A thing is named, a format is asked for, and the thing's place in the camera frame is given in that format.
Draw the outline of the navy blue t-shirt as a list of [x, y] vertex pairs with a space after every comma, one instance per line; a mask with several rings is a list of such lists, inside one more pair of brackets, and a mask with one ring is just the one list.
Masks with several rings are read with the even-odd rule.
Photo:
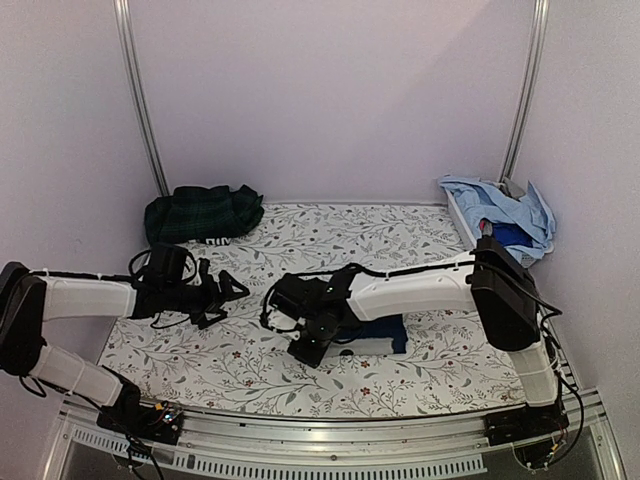
[[408, 334], [403, 317], [392, 315], [366, 322], [341, 342], [357, 355], [402, 355], [407, 353]]

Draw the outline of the floral patterned table cloth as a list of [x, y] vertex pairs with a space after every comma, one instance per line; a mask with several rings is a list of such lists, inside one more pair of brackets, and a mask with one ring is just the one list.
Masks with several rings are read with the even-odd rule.
[[179, 314], [120, 320], [100, 363], [149, 399], [264, 415], [408, 417], [519, 405], [524, 391], [509, 357], [469, 311], [408, 316], [403, 355], [330, 355], [317, 368], [291, 357], [287, 340], [259, 324], [266, 290], [286, 272], [351, 262], [395, 270], [463, 251], [444, 207], [269, 205], [249, 235], [192, 246], [213, 271], [229, 271], [250, 291], [227, 304], [225, 320], [203, 330]]

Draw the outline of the dark green plaid garment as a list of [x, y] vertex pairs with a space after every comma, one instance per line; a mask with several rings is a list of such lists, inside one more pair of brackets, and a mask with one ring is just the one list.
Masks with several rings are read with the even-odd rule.
[[263, 199], [246, 185], [237, 190], [227, 185], [178, 187], [145, 207], [146, 240], [153, 245], [242, 237], [261, 222]]

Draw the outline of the right robot arm white sleeves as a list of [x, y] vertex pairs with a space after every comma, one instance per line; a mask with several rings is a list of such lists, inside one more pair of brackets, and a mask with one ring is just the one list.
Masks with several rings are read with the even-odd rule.
[[489, 344], [509, 355], [526, 404], [543, 407], [561, 396], [543, 338], [540, 311], [546, 305], [528, 270], [484, 236], [471, 251], [435, 264], [374, 271], [350, 263], [333, 271], [286, 273], [267, 290], [259, 320], [292, 341], [299, 336], [296, 311], [344, 311], [349, 322], [340, 333], [392, 315], [476, 312]]

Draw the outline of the robot arm white sleeves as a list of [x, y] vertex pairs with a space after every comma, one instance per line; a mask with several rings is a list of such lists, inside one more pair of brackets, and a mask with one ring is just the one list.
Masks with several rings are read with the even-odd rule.
[[1, 369], [113, 407], [134, 387], [109, 370], [45, 340], [44, 323], [73, 318], [139, 319], [191, 313], [208, 264], [188, 250], [157, 245], [139, 271], [122, 275], [36, 271], [18, 261], [1, 270]]
[[392, 315], [476, 312], [489, 344], [509, 355], [526, 404], [543, 407], [561, 396], [543, 338], [540, 311], [546, 305], [528, 270], [484, 236], [471, 251], [435, 264], [374, 271], [350, 263], [333, 271], [286, 273], [267, 290], [259, 320], [292, 341], [299, 336], [296, 311], [344, 311], [349, 322], [340, 333]]

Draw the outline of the left robot arm white sleeves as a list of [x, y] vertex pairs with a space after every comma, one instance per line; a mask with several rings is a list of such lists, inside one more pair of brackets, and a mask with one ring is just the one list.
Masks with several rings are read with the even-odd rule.
[[113, 407], [134, 387], [109, 370], [45, 340], [44, 323], [73, 318], [139, 319], [191, 313], [208, 264], [188, 250], [157, 245], [139, 271], [122, 275], [36, 271], [18, 261], [1, 270], [1, 369]]

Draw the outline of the royal blue garment in basket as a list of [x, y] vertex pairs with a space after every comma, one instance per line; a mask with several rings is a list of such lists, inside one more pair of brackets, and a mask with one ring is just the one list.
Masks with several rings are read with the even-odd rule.
[[510, 223], [492, 223], [483, 220], [480, 226], [485, 236], [495, 238], [503, 247], [532, 246], [532, 238], [520, 226]]

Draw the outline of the aluminium front rail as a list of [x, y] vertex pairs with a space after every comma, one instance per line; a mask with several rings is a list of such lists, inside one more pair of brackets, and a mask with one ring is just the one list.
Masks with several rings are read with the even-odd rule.
[[173, 445], [152, 457], [101, 429], [96, 413], [63, 404], [46, 479], [626, 479], [595, 390], [566, 397], [570, 427], [555, 465], [524, 461], [542, 437], [491, 445], [483, 412], [398, 419], [287, 419], [189, 409]]

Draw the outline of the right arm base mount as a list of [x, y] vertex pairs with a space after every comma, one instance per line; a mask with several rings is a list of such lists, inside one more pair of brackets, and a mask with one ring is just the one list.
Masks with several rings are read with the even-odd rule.
[[543, 407], [524, 405], [484, 417], [484, 436], [490, 446], [521, 442], [516, 460], [529, 470], [547, 468], [566, 444], [569, 420], [561, 400]]

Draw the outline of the left aluminium frame post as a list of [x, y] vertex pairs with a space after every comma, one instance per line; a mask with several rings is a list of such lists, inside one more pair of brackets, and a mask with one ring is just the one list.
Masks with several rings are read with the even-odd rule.
[[158, 195], [167, 196], [169, 194], [169, 185], [161, 162], [145, 96], [143, 79], [135, 45], [130, 2], [126, 0], [115, 0], [113, 2], [113, 6], [125, 73], [129, 82], [132, 103], [149, 163], [152, 180], [155, 184]]

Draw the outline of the aluminium frame post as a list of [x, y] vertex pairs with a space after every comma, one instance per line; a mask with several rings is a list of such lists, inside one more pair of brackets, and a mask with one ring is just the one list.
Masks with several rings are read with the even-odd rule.
[[523, 141], [526, 123], [533, 102], [537, 78], [541, 66], [549, 17], [549, 0], [534, 2], [528, 54], [524, 77], [517, 102], [514, 122], [507, 142], [506, 154], [499, 174], [499, 181], [511, 179], [516, 169], [519, 150]]
[[130, 2], [126, 0], [115, 0], [113, 2], [113, 6], [125, 73], [129, 82], [132, 103], [149, 163], [152, 180], [155, 184], [158, 195], [167, 196], [169, 194], [169, 185], [161, 162], [145, 96], [143, 79], [135, 45]]

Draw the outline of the right aluminium frame post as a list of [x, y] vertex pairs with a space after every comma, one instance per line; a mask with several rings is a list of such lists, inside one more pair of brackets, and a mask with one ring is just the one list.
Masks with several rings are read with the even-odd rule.
[[526, 123], [533, 102], [537, 78], [541, 66], [549, 17], [549, 0], [534, 2], [528, 54], [524, 77], [517, 102], [514, 122], [507, 142], [506, 154], [499, 174], [499, 181], [511, 179], [516, 169], [519, 150], [523, 141]]

